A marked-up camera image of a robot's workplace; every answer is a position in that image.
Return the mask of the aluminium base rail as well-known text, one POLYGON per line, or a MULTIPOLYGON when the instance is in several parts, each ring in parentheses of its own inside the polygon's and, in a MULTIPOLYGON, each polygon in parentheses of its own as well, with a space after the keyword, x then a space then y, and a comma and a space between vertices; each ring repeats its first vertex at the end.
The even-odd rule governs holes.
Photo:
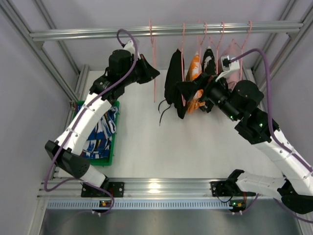
MULTIPOLYGON (((211 182, 220 179, 111 178, 110 181, 124 183, 124 199, 204 199, 212 197, 211 182)), ((37 197, 80 198, 82 188, 80 182, 68 181, 46 192, 41 183, 37 197)))

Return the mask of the aluminium frame left posts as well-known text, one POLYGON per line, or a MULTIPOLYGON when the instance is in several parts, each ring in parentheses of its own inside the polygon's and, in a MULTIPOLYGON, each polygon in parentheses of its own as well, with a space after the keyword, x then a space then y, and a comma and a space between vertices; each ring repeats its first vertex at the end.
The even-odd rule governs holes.
POLYGON ((77 95, 13 2, 0 3, 0 167, 40 174, 77 95))

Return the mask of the aluminium frame right posts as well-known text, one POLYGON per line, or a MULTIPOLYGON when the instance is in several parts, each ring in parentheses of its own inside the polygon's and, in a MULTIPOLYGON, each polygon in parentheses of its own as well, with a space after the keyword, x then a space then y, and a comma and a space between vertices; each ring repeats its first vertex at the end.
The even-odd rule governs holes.
MULTIPOLYGON (((271 85, 274 79, 287 66, 296 50, 313 31, 313 1, 312 0, 287 0, 278 21, 295 21, 301 23, 297 31, 288 29, 284 33, 271 33, 263 46, 263 51, 268 57, 271 85)), ((262 56, 258 56, 251 68, 244 67, 244 79, 255 82, 259 89, 265 94, 260 108, 266 110, 266 75, 263 68, 262 56)))

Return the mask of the pink trousers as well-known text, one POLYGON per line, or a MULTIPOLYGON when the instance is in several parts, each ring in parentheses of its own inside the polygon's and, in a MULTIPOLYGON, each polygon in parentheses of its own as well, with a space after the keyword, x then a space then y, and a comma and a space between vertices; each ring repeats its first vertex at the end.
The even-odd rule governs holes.
MULTIPOLYGON (((223 51, 223 53, 219 56, 218 60, 218 74, 223 72, 224 67, 222 65, 222 60, 225 57, 228 57, 229 60, 236 58, 239 56, 239 46, 236 44, 235 40, 233 39, 227 49, 223 51)), ((228 83, 228 87, 232 90, 235 85, 241 80, 240 76, 240 63, 239 61, 235 61, 230 64, 230 68, 226 68, 227 74, 226 74, 226 80, 228 83)))

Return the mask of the aluminium hanging rail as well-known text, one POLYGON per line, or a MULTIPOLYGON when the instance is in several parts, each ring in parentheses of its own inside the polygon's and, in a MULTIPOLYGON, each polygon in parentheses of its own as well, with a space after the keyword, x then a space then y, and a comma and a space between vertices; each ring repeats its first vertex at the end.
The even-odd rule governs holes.
MULTIPOLYGON (((185 25, 155 25, 127 27, 126 31, 134 37, 159 37, 180 35, 214 35, 214 34, 244 34, 244 33, 286 33, 299 32, 304 26, 297 21, 272 21, 256 23, 202 23, 185 25)), ((89 29, 50 29, 35 30, 29 36, 36 42, 65 41, 83 39, 110 39, 118 32, 117 27, 89 29)))

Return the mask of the black white patterned trousers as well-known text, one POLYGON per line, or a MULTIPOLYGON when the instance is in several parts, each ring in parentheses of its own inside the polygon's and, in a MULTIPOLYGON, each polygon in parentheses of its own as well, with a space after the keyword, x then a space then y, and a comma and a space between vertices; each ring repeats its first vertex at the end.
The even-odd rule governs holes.
MULTIPOLYGON (((212 48, 210 46, 208 46, 204 52, 201 67, 202 67, 202 72, 205 72, 208 75, 213 75, 216 72, 215 57, 214 57, 212 48)), ((214 104, 208 100, 205 102, 204 106, 200 107, 200 109, 203 112, 209 113, 212 110, 213 106, 214 104)))

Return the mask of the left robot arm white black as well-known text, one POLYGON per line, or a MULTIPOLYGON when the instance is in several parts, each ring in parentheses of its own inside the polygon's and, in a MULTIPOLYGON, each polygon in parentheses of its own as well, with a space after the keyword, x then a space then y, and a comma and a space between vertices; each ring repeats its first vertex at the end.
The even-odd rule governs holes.
POLYGON ((93 82, 75 118, 55 141, 45 144, 45 150, 56 166, 72 179, 106 191, 109 178, 82 157, 83 146, 101 117, 124 94, 128 85, 148 83, 159 74, 138 52, 135 40, 129 40, 122 49, 113 51, 104 75, 93 82))

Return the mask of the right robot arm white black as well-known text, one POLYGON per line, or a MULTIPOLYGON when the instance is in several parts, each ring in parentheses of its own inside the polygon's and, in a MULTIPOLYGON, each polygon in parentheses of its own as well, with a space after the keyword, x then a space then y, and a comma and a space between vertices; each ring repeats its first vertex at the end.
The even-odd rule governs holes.
POLYGON ((256 84, 239 81, 230 90, 225 78, 202 73, 193 81, 178 82, 177 89, 190 101, 198 91, 200 101, 218 107, 237 122, 235 130, 252 146, 263 152, 282 172, 282 178, 259 176, 236 169, 217 188, 232 196, 258 193, 272 197, 298 214, 313 211, 313 170, 288 143, 277 122, 258 105, 264 98, 256 84))

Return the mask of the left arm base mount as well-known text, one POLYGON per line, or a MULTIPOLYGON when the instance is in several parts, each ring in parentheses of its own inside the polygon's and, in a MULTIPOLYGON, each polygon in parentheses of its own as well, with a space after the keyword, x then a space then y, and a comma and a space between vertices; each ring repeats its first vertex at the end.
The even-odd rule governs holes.
MULTIPOLYGON (((106 191, 108 191, 113 197, 122 198, 124 196, 124 186, 125 186, 124 182, 109 182, 106 191)), ((83 198, 109 197, 109 195, 83 183, 81 197, 83 198)))

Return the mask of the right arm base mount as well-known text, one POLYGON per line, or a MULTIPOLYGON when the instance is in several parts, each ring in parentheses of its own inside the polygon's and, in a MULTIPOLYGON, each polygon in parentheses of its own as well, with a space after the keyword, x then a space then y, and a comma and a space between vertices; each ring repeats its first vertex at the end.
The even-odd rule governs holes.
POLYGON ((230 181, 213 181, 210 183, 213 196, 216 197, 230 197, 243 196, 244 192, 239 187, 230 181))

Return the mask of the aluminium frame posts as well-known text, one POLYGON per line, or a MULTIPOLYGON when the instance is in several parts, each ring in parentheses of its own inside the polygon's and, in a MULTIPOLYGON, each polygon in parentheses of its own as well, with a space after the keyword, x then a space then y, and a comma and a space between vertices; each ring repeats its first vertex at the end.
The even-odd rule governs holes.
POLYGON ((13 2, 0 3, 0 167, 40 174, 77 95, 13 2))
MULTIPOLYGON (((268 57, 271 85, 274 79, 287 66, 296 50, 313 31, 313 1, 312 0, 287 0, 278 21, 295 21, 301 23, 297 31, 288 29, 284 33, 271 33, 263 46, 263 51, 268 57)), ((244 79, 255 82, 259 89, 265 94, 260 108, 266 110, 266 75, 263 68, 262 56, 258 56, 251 68, 244 67, 244 79)))

